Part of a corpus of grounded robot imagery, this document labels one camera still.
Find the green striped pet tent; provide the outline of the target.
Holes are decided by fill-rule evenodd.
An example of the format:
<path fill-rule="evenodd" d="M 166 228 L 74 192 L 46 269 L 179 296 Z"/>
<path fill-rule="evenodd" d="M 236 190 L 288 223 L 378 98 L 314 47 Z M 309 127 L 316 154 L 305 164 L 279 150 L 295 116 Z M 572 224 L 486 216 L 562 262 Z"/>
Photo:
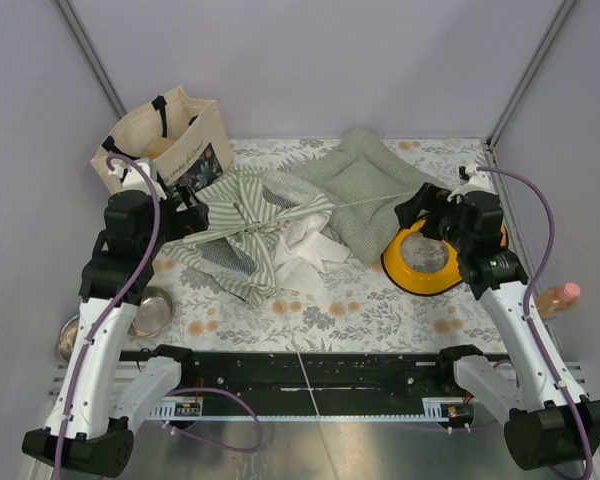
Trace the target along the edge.
<path fill-rule="evenodd" d="M 252 307 L 281 289 L 321 292 L 323 273 L 350 254 L 323 233 L 334 204 L 289 173 L 235 168 L 197 197 L 209 208 L 208 229 L 162 251 Z"/>

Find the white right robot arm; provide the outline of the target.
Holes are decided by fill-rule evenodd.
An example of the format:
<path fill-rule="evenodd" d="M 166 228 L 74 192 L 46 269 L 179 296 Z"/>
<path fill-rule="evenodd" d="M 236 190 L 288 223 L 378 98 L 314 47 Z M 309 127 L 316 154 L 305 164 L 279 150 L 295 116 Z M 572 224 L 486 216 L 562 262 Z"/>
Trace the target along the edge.
<path fill-rule="evenodd" d="M 497 327 L 519 380 L 513 385 L 484 355 L 473 354 L 439 366 L 437 388 L 449 396 L 472 394 L 503 427 L 521 469 L 581 461 L 589 478 L 600 445 L 600 400 L 589 398 L 562 361 L 522 264 L 503 246 L 498 196 L 487 190 L 454 194 L 425 183 L 395 213 L 401 227 L 420 222 L 424 237 L 454 249 L 461 279 Z"/>

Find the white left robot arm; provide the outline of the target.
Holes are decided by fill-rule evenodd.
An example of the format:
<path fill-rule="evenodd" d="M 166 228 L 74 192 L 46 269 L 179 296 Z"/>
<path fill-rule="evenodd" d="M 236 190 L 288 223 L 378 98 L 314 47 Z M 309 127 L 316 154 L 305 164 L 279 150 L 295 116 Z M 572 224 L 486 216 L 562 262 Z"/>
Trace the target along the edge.
<path fill-rule="evenodd" d="M 171 391 L 196 386 L 188 352 L 154 353 L 148 373 L 111 399 L 123 340 L 154 275 L 161 247 L 208 228 L 209 208 L 196 196 L 153 199 L 141 190 L 112 195 L 104 228 L 81 274 L 78 331 L 58 398 L 45 425 L 25 433 L 24 454 L 58 472 L 118 477 L 129 462 L 134 435 Z"/>

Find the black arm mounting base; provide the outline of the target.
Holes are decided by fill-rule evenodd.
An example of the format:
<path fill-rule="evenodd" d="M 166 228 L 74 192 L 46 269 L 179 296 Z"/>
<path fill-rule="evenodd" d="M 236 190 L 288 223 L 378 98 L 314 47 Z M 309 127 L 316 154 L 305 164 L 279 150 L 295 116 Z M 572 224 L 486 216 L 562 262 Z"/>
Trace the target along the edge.
<path fill-rule="evenodd" d="M 226 397 L 247 407 L 252 395 L 305 391 L 314 399 L 327 391 L 379 391 L 383 396 L 461 397 L 450 360 L 438 354 L 336 354 L 206 352 L 161 345 L 121 353 L 119 369 L 139 374 L 149 360 L 169 354 L 182 365 L 180 387 L 198 388 L 186 399 Z"/>

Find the yellow double pet bowl holder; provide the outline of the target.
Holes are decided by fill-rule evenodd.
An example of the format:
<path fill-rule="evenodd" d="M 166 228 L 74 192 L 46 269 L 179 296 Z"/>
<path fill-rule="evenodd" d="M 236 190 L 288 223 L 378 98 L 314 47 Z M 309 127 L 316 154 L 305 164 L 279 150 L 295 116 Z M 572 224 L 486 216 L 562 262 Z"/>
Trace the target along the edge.
<path fill-rule="evenodd" d="M 436 296 L 462 283 L 455 250 L 446 241 L 425 238 L 425 219 L 401 229 L 381 256 L 386 276 L 401 290 Z"/>

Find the steel pet bowl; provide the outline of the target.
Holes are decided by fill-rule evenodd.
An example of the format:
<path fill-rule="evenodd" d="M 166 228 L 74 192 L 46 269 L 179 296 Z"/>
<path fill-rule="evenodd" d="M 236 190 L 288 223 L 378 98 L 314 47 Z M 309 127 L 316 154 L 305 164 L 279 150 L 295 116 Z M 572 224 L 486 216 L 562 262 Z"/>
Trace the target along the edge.
<path fill-rule="evenodd" d="M 61 328 L 56 341 L 56 352 L 61 361 L 69 363 L 73 347 L 75 344 L 77 332 L 79 330 L 78 314 L 71 317 Z"/>
<path fill-rule="evenodd" d="M 170 293 L 159 286 L 148 286 L 128 333 L 134 337 L 153 337 L 161 333 L 174 317 Z"/>

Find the green checkered pet cushion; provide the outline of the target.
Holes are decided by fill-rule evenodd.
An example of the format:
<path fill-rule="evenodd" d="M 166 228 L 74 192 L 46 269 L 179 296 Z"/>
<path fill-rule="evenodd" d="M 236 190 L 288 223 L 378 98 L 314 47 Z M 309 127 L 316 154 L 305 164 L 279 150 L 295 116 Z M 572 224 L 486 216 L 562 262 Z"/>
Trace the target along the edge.
<path fill-rule="evenodd" d="M 375 133 L 350 130 L 321 158 L 300 164 L 292 174 L 334 204 L 330 228 L 366 265 L 378 260 L 400 229 L 394 212 L 425 183 L 444 183 L 405 162 Z"/>

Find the beige canvas tote bag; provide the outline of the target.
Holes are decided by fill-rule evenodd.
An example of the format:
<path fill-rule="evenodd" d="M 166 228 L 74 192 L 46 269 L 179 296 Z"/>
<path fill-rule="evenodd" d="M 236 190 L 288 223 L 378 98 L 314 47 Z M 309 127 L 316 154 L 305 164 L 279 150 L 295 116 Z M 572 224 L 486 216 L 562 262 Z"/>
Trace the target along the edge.
<path fill-rule="evenodd" d="M 178 86 L 126 114 L 98 147 L 91 165 L 111 193 L 122 181 L 109 172 L 111 153 L 147 158 L 165 186 L 197 192 L 233 164 L 217 102 L 194 99 Z"/>

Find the pink capped drink bottle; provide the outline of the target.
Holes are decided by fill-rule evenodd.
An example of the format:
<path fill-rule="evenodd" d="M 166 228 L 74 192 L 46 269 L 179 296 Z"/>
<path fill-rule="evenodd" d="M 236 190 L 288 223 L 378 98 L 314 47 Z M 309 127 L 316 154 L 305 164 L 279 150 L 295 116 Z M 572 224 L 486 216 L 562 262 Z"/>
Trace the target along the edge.
<path fill-rule="evenodd" d="M 562 312 L 574 307 L 581 295 L 577 283 L 568 282 L 554 286 L 540 294 L 535 299 L 535 306 L 543 320 L 554 318 Z"/>

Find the floral table mat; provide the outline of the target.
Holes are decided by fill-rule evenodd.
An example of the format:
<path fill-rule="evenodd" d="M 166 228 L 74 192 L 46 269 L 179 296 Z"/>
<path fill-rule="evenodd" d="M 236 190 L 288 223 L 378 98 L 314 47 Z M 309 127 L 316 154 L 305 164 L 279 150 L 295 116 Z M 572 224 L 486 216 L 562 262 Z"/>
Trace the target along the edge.
<path fill-rule="evenodd" d="M 454 188 L 460 165 L 486 163 L 477 138 L 389 139 L 405 162 Z M 289 171 L 320 158 L 339 139 L 232 140 L 237 165 Z M 214 279 L 160 255 L 153 285 L 173 297 L 175 315 L 159 334 L 128 336 L 123 348 L 159 344 L 212 351 L 430 353 L 474 344 L 505 353 L 493 322 L 461 285 L 435 297 L 413 296 L 386 278 L 380 260 L 369 266 L 350 256 L 322 276 L 321 295 L 282 290 L 257 309 L 222 290 Z"/>

